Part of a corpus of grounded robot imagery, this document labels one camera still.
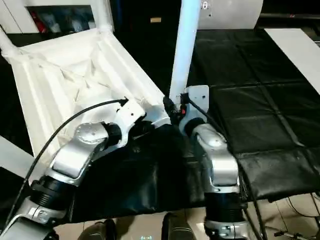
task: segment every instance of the metal bracket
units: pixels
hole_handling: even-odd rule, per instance
[[[129,131],[135,125],[135,122],[146,115],[145,110],[134,100],[129,100],[122,108],[116,112],[112,123],[117,124],[121,130],[121,140],[118,144],[108,147],[106,150],[98,152],[93,161],[104,155],[124,147],[129,139]]]
[[[209,87],[207,85],[189,86],[185,89],[185,93],[188,93],[190,100],[197,104],[202,110],[205,112],[209,110]],[[207,121],[206,116],[191,104],[187,104],[186,114],[179,123],[179,130],[183,135],[186,136],[185,126],[187,123],[195,118],[201,118],[204,122]]]
[[[27,197],[26,199],[24,199],[21,207],[9,222],[8,226],[2,232],[1,237],[6,234],[8,229],[13,226],[19,218],[26,218],[39,224],[47,224],[52,219],[62,219],[65,215],[66,211],[64,210],[53,210],[40,206],[31,201],[30,197]]]

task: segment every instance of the black fabric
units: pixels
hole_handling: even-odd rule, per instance
[[[168,94],[176,33],[117,38]],[[259,199],[320,190],[320,96],[263,30],[198,31],[188,85],[202,84],[210,86],[209,113]],[[77,190],[71,221],[199,207],[203,200],[191,146],[165,125],[92,165]]]

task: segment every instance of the cable connector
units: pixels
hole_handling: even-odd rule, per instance
[[[119,103],[120,103],[121,107],[123,107],[128,101],[129,101],[129,99],[124,97],[124,99],[119,100]]]
[[[190,103],[189,93],[182,93],[180,98],[181,104],[185,105]]]

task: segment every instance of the white structure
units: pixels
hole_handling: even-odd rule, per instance
[[[17,48],[0,30],[2,55],[11,64],[34,155],[76,112],[104,101],[134,99],[156,127],[169,124],[163,93],[114,37],[110,25]],[[118,103],[89,111],[71,122],[41,162],[81,123],[112,120]]]

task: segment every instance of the black mat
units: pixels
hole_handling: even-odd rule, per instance
[[[117,37],[167,94],[175,35]],[[259,199],[320,190],[320,96],[263,30],[199,31],[188,84],[210,86],[210,114],[225,129]],[[167,125],[95,162],[71,220],[202,205],[198,162]]]

